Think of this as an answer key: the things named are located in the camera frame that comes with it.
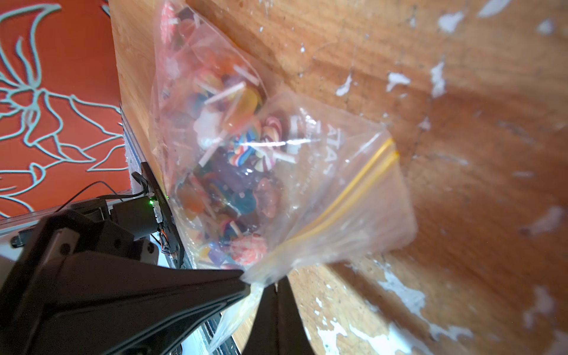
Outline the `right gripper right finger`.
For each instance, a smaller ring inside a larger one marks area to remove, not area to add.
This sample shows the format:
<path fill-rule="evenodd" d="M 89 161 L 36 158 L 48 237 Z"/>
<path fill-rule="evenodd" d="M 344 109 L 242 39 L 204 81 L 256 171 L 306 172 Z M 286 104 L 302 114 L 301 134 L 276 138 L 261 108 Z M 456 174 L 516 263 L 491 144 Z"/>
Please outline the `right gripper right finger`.
<path fill-rule="evenodd" d="M 242 354 L 314 355 L 288 278 L 264 289 Z"/>

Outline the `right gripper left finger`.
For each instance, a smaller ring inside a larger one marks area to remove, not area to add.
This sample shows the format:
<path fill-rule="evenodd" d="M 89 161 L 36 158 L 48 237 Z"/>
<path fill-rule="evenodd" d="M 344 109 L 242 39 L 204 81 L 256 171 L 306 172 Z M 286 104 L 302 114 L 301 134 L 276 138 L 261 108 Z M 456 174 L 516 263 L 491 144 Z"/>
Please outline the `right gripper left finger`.
<path fill-rule="evenodd" d="M 239 270 L 148 263 L 110 220 L 43 218 L 1 289 L 3 354 L 167 354 L 250 293 Z"/>

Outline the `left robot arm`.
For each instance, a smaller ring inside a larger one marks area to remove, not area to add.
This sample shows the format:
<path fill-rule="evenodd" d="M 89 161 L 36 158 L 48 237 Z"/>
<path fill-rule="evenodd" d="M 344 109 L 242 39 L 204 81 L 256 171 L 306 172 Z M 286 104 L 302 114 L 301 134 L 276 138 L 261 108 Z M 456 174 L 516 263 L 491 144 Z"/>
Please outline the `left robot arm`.
<path fill-rule="evenodd" d="M 51 261 L 81 273 L 139 275 L 158 267 L 164 256 L 171 269 L 183 269 L 186 252 L 173 214 L 149 164 L 132 176 L 142 190 L 69 202 L 12 238 L 21 255 L 4 270 L 32 274 Z"/>

